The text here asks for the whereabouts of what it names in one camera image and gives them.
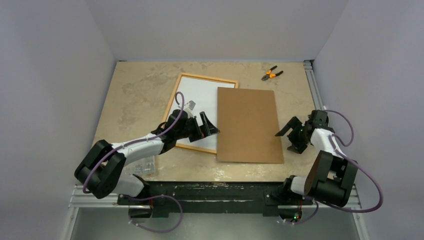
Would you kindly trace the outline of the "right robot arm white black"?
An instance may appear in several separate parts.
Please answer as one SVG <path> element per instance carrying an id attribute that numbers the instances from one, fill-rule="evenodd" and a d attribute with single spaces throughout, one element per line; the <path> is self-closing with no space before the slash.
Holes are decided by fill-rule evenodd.
<path id="1" fill-rule="evenodd" d="M 291 152 L 302 154 L 308 146 L 317 151 L 307 177 L 291 175 L 285 179 L 278 190 L 284 202 L 292 204 L 301 197 L 309 197 L 336 207 L 347 204 L 358 168 L 342 156 L 334 134 L 328 113 L 323 110 L 312 110 L 305 122 L 294 116 L 275 134 L 287 136 L 287 149 Z"/>

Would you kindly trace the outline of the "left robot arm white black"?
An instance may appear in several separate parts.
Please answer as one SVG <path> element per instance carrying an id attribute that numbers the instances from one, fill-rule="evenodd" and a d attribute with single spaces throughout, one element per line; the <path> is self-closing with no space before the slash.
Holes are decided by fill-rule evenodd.
<path id="1" fill-rule="evenodd" d="M 74 172 L 85 193 L 102 199 L 111 193 L 129 196 L 138 205 L 149 199 L 147 182 L 140 176 L 123 175 L 125 166 L 149 157 L 164 154 L 174 148 L 177 141 L 191 143 L 217 135 L 220 130 L 212 124 L 205 112 L 192 114 L 193 101 L 182 109 L 175 109 L 159 126 L 144 137 L 122 143 L 109 143 L 102 139 L 88 151 Z"/>

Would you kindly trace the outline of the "brown backing board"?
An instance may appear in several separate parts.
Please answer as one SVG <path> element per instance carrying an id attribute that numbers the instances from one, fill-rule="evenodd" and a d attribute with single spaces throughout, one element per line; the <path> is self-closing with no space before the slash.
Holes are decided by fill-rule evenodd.
<path id="1" fill-rule="evenodd" d="M 217 161 L 284 163 L 274 91 L 219 87 L 217 128 Z"/>

